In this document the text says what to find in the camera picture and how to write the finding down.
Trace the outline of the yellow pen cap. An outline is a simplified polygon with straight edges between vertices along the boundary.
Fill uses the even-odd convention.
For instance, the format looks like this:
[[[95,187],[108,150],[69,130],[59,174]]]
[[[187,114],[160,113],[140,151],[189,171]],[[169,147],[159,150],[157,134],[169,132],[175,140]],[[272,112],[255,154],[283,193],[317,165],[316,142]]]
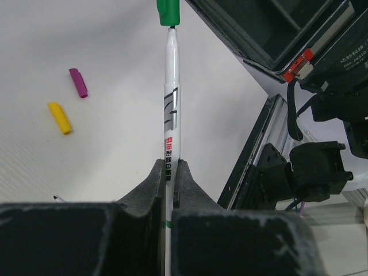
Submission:
[[[61,133],[63,135],[70,134],[72,126],[62,106],[57,102],[49,102],[47,105]]]

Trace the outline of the dark green pen cap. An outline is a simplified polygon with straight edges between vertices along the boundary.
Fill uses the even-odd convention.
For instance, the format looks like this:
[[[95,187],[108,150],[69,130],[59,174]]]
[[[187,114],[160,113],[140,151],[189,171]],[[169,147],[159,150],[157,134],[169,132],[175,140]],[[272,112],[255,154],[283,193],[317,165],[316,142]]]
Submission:
[[[156,7],[159,13],[161,26],[178,26],[180,24],[180,1],[157,0]]]

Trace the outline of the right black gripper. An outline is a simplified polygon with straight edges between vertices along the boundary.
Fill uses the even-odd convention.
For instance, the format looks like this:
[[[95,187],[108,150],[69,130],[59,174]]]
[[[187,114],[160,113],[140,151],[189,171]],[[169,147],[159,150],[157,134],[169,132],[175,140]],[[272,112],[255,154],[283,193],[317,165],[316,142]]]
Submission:
[[[246,64],[331,94],[367,90],[367,1],[188,1]]]

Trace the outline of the magenta pen cap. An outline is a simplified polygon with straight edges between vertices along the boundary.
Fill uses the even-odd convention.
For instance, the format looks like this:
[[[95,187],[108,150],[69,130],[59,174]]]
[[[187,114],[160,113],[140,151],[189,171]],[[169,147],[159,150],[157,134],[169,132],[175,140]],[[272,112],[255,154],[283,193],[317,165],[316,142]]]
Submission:
[[[80,98],[87,98],[88,97],[88,90],[85,85],[84,79],[82,74],[76,68],[69,69],[70,76],[72,77],[72,81],[75,85],[77,93]]]

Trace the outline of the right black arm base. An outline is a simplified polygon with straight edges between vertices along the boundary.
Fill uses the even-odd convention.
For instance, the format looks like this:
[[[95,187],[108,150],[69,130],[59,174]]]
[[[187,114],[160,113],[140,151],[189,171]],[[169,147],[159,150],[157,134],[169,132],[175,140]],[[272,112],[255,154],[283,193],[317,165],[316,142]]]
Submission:
[[[291,200],[291,210],[302,202],[325,201],[353,179],[343,167],[345,148],[337,141],[304,143],[287,160],[267,143],[258,162],[238,159],[217,203],[231,210],[274,210],[278,202]]]

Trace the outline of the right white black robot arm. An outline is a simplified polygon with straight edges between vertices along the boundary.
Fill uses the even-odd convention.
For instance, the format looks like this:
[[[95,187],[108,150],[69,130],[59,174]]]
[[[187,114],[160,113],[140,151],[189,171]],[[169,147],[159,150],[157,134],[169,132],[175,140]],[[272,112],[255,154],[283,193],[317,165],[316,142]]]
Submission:
[[[351,153],[367,158],[366,1],[190,1],[244,64],[287,84],[288,129],[302,139],[294,88],[316,122],[344,124]]]

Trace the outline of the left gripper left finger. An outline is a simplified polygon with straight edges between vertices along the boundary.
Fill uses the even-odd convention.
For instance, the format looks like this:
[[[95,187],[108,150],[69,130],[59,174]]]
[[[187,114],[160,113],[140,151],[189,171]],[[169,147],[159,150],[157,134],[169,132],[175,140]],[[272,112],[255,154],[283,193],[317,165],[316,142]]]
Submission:
[[[1,205],[2,275],[163,275],[164,161],[116,202]]]

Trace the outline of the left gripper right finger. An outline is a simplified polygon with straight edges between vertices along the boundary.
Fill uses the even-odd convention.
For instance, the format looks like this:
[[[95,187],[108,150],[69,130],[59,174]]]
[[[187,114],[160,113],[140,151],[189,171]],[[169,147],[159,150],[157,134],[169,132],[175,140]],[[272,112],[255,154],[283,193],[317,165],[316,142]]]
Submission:
[[[291,212],[226,210],[178,163],[172,275],[324,275],[313,232]]]

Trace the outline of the green-end white pen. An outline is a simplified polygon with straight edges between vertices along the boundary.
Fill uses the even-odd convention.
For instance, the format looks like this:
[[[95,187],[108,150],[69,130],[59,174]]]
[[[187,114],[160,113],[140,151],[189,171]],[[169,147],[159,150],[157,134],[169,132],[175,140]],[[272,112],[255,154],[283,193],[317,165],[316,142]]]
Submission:
[[[181,84],[177,29],[169,27],[165,48],[164,162],[166,181],[165,274],[171,274],[171,218],[174,208],[174,181],[181,157]]]

